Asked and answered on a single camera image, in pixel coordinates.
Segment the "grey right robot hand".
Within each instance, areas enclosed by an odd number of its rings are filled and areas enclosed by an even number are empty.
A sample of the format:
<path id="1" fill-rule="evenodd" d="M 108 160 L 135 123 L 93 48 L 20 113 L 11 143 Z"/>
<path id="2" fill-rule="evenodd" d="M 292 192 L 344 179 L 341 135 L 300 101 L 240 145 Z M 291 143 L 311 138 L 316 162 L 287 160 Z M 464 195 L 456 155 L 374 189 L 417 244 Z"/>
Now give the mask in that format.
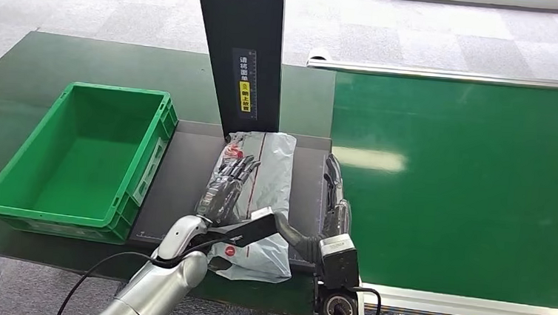
<path id="1" fill-rule="evenodd" d="M 308 263 L 318 264 L 321 260 L 319 242 L 327 238 L 348 234 L 352 218 L 351 206 L 344 195 L 340 162 L 329 153 L 326 159 L 328 172 L 323 175 L 328 189 L 328 207 L 321 232 L 317 236 L 306 236 L 285 219 L 280 211 L 275 212 L 276 229 L 280 236 Z"/>

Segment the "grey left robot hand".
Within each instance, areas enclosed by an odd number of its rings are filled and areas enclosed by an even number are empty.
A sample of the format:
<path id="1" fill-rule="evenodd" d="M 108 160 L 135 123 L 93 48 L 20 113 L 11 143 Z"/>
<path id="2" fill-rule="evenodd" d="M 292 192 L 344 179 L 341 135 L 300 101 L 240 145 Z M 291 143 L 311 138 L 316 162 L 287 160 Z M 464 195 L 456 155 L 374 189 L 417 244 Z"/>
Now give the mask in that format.
<path id="1" fill-rule="evenodd" d="M 260 161 L 253 155 L 223 160 L 197 202 L 196 214 L 203 217 L 208 226 L 221 227 L 239 223 L 241 217 L 235 205 L 244 184 L 259 165 Z"/>

